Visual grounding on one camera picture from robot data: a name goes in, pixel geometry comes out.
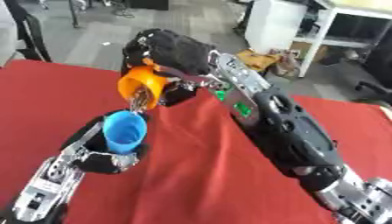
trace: desk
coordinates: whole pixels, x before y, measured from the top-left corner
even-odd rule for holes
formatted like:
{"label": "desk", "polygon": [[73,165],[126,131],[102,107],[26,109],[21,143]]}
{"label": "desk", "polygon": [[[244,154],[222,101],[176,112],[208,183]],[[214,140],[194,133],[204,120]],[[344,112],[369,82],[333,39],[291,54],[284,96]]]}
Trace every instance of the desk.
{"label": "desk", "polygon": [[[112,71],[28,60],[0,70],[0,206],[94,116],[125,106]],[[392,179],[392,123],[376,106],[296,96],[363,178]],[[332,224],[262,156],[207,91],[150,112],[151,151],[118,175],[89,173],[72,224]]]}
{"label": "desk", "polygon": [[[314,0],[315,2],[323,5],[327,10],[327,15],[320,25],[320,29],[314,38],[295,38],[295,41],[304,41],[311,43],[311,48],[307,53],[304,62],[301,66],[301,72],[299,77],[305,77],[309,66],[311,65],[314,56],[316,55],[319,47],[323,44],[326,38],[333,20],[338,14],[347,14],[359,17],[369,17],[369,18],[385,18],[392,20],[392,3],[385,0]],[[379,37],[371,45],[378,45],[382,37],[387,32],[388,28],[391,27],[392,22],[388,23],[383,31],[381,31]],[[339,46],[337,41],[329,42],[330,45]],[[350,47],[365,47],[362,43],[346,44],[343,46]]]}

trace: table leg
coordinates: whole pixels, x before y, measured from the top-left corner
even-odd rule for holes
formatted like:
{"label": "table leg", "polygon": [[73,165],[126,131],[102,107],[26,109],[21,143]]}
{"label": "table leg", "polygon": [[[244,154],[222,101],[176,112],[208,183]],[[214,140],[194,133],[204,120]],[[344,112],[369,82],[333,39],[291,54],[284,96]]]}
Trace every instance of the table leg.
{"label": "table leg", "polygon": [[311,49],[309,49],[309,52],[306,54],[304,58],[304,62],[302,63],[299,77],[301,78],[305,77],[306,72],[308,71],[309,67],[311,66],[311,63],[313,62],[314,56],[316,56],[316,53],[319,50],[321,44],[323,43],[323,40],[326,37],[326,34],[328,33],[329,28],[333,24],[333,20],[335,20],[337,14],[338,12],[336,9],[333,8],[329,10],[328,16],[321,24],[320,29],[316,34],[316,38],[313,40],[313,43],[311,44]]}
{"label": "table leg", "polygon": [[69,10],[71,11],[71,16],[72,16],[73,28],[79,28],[79,22],[74,7],[74,0],[68,0],[68,3],[69,3]]}

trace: white cabinet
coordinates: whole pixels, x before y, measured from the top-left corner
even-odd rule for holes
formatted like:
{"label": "white cabinet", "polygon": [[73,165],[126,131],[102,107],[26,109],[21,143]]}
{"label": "white cabinet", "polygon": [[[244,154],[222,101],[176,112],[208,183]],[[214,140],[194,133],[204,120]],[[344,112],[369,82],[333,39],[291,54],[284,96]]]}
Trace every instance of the white cabinet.
{"label": "white cabinet", "polygon": [[306,13],[306,6],[282,0],[257,0],[250,14],[245,39],[258,53],[290,49]]}

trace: black robot glove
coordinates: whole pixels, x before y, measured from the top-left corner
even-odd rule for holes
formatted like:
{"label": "black robot glove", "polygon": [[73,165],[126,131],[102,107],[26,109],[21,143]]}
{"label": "black robot glove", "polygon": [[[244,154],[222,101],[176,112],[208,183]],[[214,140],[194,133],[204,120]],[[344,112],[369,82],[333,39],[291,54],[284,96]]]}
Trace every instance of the black robot glove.
{"label": "black robot glove", "polygon": [[178,69],[185,74],[209,74],[208,56],[213,49],[212,45],[173,31],[141,31],[123,48],[122,74],[126,74],[130,67],[145,66],[145,58],[160,66]]}

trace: white table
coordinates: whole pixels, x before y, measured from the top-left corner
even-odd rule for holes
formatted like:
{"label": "white table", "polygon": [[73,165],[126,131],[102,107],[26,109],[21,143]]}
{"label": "white table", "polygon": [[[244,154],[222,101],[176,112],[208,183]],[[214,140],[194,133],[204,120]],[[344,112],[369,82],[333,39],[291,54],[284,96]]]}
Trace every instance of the white table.
{"label": "white table", "polygon": [[334,39],[327,39],[326,34],[328,33],[334,19],[338,14],[353,15],[359,17],[368,18],[385,18],[392,21],[392,1],[390,0],[314,0],[315,2],[323,5],[326,10],[326,17],[320,24],[320,29],[314,37],[309,38],[295,38],[295,41],[307,42],[311,44],[311,48],[307,53],[304,62],[301,66],[301,72],[299,77],[305,77],[309,66],[313,62],[317,51],[321,45],[329,46],[348,46],[354,48],[366,47],[369,45],[377,45],[382,37],[387,32],[388,28],[392,25],[389,22],[385,29],[383,29],[380,35],[376,38],[373,43],[363,43],[354,41],[338,41]]}

